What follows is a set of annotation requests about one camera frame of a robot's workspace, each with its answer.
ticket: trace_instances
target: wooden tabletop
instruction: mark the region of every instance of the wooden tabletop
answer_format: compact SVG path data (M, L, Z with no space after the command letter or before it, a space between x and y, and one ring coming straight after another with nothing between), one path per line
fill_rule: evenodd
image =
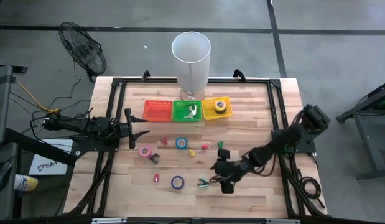
M105 116L113 77L98 77L90 107L92 116ZM281 78L282 93L289 122L302 109L297 80ZM115 97L112 115L115 115L119 89ZM214 172L209 168L216 162L217 142L223 141L224 148L231 151L231 161L256 146L271 140L273 129L267 88L263 84L219 84L210 83L205 88L206 99L228 96L234 115L228 119L218 119L197 123L133 123L134 132L150 130L140 137L135 150L130 150L128 140L121 140L115 154L109 183L106 216L126 217L286 217L284 191L282 188L279 163L270 177L248 174L236 184L234 194L221 193L219 184L198 188L198 178L209 179ZM142 117L145 100L179 100L180 88L176 83L128 83L123 108L131 108L138 118ZM163 137L168 145L160 141ZM178 150L175 140L188 139L188 149L193 149L195 157L187 151ZM201 150L203 144L209 150ZM140 157L138 149L150 146L152 153L160 155L159 163ZM90 188L96 164L96 152L88 152L75 165L64 212L73 209ZM318 182L318 170L313 159L307 155L296 155L297 167L303 176L311 176ZM270 171L272 160L263 174ZM159 174L159 182L153 182L154 174ZM172 177L180 175L185 180L182 190L171 187ZM297 211L295 192L292 194ZM101 189L98 190L98 207ZM313 203L320 208L317 201Z

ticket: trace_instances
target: green basket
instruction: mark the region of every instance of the green basket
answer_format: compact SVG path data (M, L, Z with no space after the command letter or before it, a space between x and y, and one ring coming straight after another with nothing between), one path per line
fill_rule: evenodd
M184 118L190 114L189 107L197 105L197 115L192 119ZM202 103L200 101L184 101L184 100L175 100L173 101L173 121L178 122L196 122L202 119Z

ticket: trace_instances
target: plastic basket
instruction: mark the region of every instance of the plastic basket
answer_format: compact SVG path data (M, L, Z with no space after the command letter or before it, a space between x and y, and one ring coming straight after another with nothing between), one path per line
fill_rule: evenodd
M197 115L193 118L184 118L190 114L190 106L197 105ZM183 101L175 100L173 101L173 121L178 122L196 122L202 119L202 104L200 101Z
M218 100L222 100L226 104L226 109L223 114L218 114L215 110L215 103ZM228 96L202 100L202 108L203 108L203 115L205 119L208 121L213 119L227 118L233 114L230 98Z
M173 102L146 100L143 119L148 121L170 122L172 120Z

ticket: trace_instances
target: small pink object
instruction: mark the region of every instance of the small pink object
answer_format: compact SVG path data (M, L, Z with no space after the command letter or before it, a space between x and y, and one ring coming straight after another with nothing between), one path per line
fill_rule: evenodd
M154 182L159 182L159 174L154 175Z
M163 143L163 145L167 146L167 138L166 138L166 137L164 137L164 138L162 139L162 143Z
M152 153L152 149L150 149L148 146L142 146L139 153L141 157L149 157Z
M205 149L207 149L207 148L209 148L209 144L204 144L204 145L202 146L202 149L203 149L203 150L205 150Z

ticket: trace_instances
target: concrete floor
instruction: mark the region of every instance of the concrete floor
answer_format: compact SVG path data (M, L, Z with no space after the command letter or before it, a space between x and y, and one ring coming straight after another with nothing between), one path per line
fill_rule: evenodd
M273 0L280 29L385 30L385 0ZM82 26L114 27L222 27L271 28L265 0L4 0L0 23L59 25L73 21ZM176 33L91 32L103 46L108 62L105 75L171 75L170 52ZM212 42L211 76L230 76L241 69L248 77L279 77L271 34L206 34ZM321 106L333 118L330 128L315 142L323 193L334 217L385 222L385 178L357 183L370 166L355 124L334 118L385 82L385 36L281 35L288 77L298 79L303 103ZM25 65L18 75L45 105L66 96L73 82L73 62L56 32L0 30L0 63ZM56 106L90 99L93 84L83 77L73 99ZM18 87L13 91L24 97ZM35 108L22 103L28 110ZM87 103L64 111L74 115ZM10 104L8 126L29 127L30 115ZM47 138L66 132L42 131ZM64 188L46 190L27 198L24 216L53 215ZM43 204L51 198L50 204Z

